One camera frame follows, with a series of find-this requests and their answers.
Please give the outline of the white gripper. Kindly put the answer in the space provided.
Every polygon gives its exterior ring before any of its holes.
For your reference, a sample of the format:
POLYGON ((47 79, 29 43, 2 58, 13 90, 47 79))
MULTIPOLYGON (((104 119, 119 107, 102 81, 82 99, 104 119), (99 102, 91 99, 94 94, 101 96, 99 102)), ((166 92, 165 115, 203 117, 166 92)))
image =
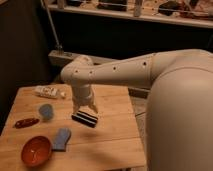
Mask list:
POLYGON ((89 106, 96 114, 98 108, 94 104, 94 93, 92 87, 89 84, 73 86, 72 87, 72 99, 73 99, 73 114, 76 114, 81 106, 89 106))

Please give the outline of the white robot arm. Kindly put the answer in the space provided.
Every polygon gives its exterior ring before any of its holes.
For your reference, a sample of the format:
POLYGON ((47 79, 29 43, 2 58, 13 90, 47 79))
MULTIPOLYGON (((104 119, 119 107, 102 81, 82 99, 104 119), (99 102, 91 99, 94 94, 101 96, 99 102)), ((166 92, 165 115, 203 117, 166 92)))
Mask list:
POLYGON ((81 55, 61 71, 74 109, 95 109, 93 84, 149 90, 149 171, 213 171, 213 53, 200 49, 146 54, 95 65, 81 55))

